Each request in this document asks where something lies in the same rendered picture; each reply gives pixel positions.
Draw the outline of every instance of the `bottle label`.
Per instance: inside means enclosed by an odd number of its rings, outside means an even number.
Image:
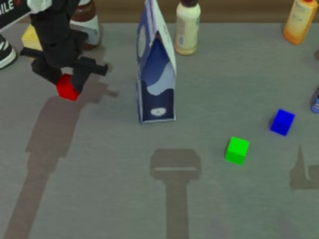
[[[100,42],[100,28],[97,15],[89,21],[70,21],[71,24],[79,26],[79,30],[89,35],[86,43],[90,45],[98,45]]]
[[[197,46],[199,30],[199,17],[177,17],[176,21],[176,45],[182,49],[192,49]]]
[[[288,17],[286,30],[294,36],[304,34],[306,27],[311,21],[313,8],[295,0],[291,13]]]

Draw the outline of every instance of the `green block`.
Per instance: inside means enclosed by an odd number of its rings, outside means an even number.
[[[243,164],[249,148],[249,141],[231,137],[225,159],[229,162]]]

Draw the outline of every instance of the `blue cube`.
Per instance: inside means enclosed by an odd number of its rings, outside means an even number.
[[[293,124],[294,118],[295,115],[293,113],[279,109],[270,127],[270,130],[286,136],[291,125]]]

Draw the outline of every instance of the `gray tabletop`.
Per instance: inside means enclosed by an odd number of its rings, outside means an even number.
[[[18,49],[25,27],[4,33]],[[176,59],[176,122],[147,125],[136,28],[104,25],[87,55],[112,71],[76,103],[27,58],[0,72],[0,237],[318,239],[319,25],[296,47],[279,24],[202,24]],[[287,137],[268,129],[278,108],[296,114]],[[231,136],[250,141],[243,166],[224,160]]]

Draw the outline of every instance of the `blue and white carton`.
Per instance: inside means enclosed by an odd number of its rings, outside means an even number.
[[[146,0],[137,30],[140,123],[175,120],[175,52],[157,0]]]

